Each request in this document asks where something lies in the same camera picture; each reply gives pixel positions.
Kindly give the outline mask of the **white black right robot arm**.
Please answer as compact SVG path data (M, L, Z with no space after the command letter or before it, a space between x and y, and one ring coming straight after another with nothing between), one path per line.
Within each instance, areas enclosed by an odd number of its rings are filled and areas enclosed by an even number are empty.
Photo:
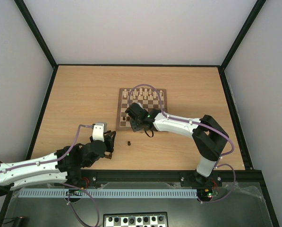
M228 134L213 117L204 115L202 118L185 118L168 114L161 109L148 112L140 103L132 103L125 113L130 117L134 132L172 132L192 138L201 155L195 181L199 185L206 185L212 180L211 173L230 141Z

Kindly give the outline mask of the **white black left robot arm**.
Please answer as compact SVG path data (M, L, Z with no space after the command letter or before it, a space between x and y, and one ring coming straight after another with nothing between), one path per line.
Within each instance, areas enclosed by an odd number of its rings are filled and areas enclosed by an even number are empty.
M0 161L0 196L22 187L45 183L83 186L81 170L100 158L111 158L116 132L106 131L103 140L66 146L44 157L16 163Z

